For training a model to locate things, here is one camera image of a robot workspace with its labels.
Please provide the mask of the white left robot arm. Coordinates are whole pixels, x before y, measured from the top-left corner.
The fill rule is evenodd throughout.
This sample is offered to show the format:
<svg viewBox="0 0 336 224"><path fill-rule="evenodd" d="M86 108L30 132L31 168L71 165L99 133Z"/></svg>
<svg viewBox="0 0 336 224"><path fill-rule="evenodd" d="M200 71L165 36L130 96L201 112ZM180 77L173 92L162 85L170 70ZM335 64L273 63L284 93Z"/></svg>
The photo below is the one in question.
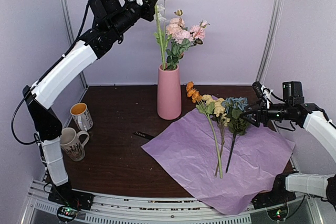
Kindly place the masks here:
<svg viewBox="0 0 336 224"><path fill-rule="evenodd" d="M92 27L79 31L65 54L32 86L24 90L24 99L37 132L54 194L64 205L71 205L75 192L69 183L60 147L62 123L51 106L68 84L88 66L102 58L140 18L154 19L158 0L88 0L86 10L93 12Z"/></svg>

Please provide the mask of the purple tissue paper sheet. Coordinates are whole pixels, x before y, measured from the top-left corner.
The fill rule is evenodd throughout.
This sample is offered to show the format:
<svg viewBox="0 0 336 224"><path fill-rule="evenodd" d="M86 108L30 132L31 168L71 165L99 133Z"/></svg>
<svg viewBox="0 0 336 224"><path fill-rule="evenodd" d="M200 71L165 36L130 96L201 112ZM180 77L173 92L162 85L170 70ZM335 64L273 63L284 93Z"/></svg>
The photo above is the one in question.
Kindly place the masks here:
<svg viewBox="0 0 336 224"><path fill-rule="evenodd" d="M295 143L267 127L250 126L235 140L226 131L218 156L215 143L220 139L216 124L193 109L142 148L194 198L237 215L259 192L272 189Z"/></svg>

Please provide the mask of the orange flower stem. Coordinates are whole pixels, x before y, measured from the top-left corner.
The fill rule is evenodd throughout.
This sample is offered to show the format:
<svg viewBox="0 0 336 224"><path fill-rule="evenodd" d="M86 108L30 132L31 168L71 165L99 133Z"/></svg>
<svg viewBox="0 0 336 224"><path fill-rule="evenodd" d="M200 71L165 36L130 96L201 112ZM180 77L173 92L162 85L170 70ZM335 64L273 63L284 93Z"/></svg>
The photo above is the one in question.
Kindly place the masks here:
<svg viewBox="0 0 336 224"><path fill-rule="evenodd" d="M187 83L186 94L187 94L187 97L191 98L192 102L195 103L195 106L198 109L199 113L204 114L208 120L208 123L213 132L215 146L216 146L216 153L217 153L217 167L215 171L215 177L219 173L219 177L223 178L222 160L221 160L221 155L220 155L219 143L218 143L217 134L216 134L214 125L212 123L213 120L211 118L211 115L213 114L214 109L215 109L215 102L211 101L208 104L206 104L207 100L204 100L200 92L196 88L194 88L193 82Z"/></svg>

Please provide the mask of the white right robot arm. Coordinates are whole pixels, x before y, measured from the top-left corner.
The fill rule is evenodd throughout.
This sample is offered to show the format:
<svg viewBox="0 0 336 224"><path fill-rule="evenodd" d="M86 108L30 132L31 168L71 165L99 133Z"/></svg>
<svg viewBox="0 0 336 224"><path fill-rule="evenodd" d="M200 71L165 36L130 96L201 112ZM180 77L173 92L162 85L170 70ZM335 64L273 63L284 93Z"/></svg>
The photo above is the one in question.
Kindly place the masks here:
<svg viewBox="0 0 336 224"><path fill-rule="evenodd" d="M272 103L273 91L256 81L252 88L258 101L245 107L240 118L259 127L266 126L269 121L289 121L308 133L335 158L335 124L329 119L325 110L314 103L306 103L300 81L289 81L282 84L283 97L279 103ZM269 199L279 204L289 193L303 193L309 196L324 198L335 205L335 175L304 174L300 172L282 173L276 176Z"/></svg>

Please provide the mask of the cream yellow flower stem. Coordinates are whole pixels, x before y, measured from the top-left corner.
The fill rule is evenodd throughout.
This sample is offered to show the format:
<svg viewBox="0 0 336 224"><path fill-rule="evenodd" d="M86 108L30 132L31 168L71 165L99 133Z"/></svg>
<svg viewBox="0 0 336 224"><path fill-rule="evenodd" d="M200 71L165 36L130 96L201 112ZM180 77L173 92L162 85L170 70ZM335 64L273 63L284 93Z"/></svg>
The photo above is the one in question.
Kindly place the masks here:
<svg viewBox="0 0 336 224"><path fill-rule="evenodd" d="M220 154L221 154L221 160L222 160L222 153L223 153L223 148L225 144L225 127L228 126L229 119L226 117L225 113L225 107L222 105L224 102L223 98L213 98L209 94L203 95L203 99L207 100L206 104L208 104L211 101L215 102L215 109L213 114L211 115L211 118L213 122L216 123L219 132L220 132L220 140L218 139L219 143L219 149L220 149Z"/></svg>

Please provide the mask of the blue hydrangea flower stem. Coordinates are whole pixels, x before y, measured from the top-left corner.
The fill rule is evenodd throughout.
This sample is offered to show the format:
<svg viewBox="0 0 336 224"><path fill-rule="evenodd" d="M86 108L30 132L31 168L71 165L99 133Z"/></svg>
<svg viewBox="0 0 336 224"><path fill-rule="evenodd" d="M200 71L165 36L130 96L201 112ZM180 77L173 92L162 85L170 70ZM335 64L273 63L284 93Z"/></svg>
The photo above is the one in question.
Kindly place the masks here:
<svg viewBox="0 0 336 224"><path fill-rule="evenodd" d="M229 97L224 100L222 105L225 107L226 117L229 119L228 129L233 134L232 143L230 147L229 158L225 173L229 170L230 161L235 146L236 137L238 135L245 135L249 123L240 118L240 115L245 112L245 107L248 105L248 99L245 97Z"/></svg>

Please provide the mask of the black ribbon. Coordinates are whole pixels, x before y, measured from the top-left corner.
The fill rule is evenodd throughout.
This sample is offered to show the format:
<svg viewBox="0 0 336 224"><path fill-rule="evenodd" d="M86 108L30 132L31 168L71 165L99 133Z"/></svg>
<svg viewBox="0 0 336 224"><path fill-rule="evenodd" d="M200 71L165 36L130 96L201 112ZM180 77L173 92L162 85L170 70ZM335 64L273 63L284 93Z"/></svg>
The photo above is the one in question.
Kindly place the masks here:
<svg viewBox="0 0 336 224"><path fill-rule="evenodd" d="M140 132L140 131L136 131L133 134L136 135L136 136L145 138L147 140L152 140L154 138L154 136L146 134L146 133L143 133L143 132Z"/></svg>

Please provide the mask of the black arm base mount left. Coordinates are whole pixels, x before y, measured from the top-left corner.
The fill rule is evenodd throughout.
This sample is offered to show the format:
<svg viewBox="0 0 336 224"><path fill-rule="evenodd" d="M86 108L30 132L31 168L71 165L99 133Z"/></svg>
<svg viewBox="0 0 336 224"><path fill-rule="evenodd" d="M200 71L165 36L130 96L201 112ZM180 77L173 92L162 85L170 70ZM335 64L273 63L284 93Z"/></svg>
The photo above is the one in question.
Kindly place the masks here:
<svg viewBox="0 0 336 224"><path fill-rule="evenodd" d="M48 200L77 210L90 210L94 195L75 190L57 190L52 188Z"/></svg>

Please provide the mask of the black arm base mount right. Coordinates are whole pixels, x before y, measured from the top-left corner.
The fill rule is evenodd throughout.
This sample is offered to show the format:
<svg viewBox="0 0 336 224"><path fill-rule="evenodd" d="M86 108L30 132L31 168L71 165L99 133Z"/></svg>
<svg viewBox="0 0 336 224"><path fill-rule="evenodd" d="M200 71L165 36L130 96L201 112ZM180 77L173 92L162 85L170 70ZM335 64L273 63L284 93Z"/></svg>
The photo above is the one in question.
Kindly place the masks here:
<svg viewBox="0 0 336 224"><path fill-rule="evenodd" d="M287 174L277 175L271 191L266 193L259 193L252 199L251 202L255 210L272 207L279 204L285 204L296 199L294 192L289 192L286 190L286 176Z"/></svg>

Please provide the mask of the pink rose flower stem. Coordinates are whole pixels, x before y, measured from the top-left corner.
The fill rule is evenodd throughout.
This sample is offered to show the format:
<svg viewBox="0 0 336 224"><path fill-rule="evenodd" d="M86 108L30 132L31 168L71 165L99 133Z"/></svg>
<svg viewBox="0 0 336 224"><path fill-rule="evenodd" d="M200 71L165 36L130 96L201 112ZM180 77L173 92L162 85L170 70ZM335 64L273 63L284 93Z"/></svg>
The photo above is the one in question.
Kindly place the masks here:
<svg viewBox="0 0 336 224"><path fill-rule="evenodd" d="M172 18L165 29L168 42L171 43L171 47L166 48L165 69L167 70L175 70L186 51L191 47L203 44L206 36L205 29L210 25L208 21L202 20L199 24L193 25L188 29L182 17L183 11L177 9L174 14L176 18Z"/></svg>

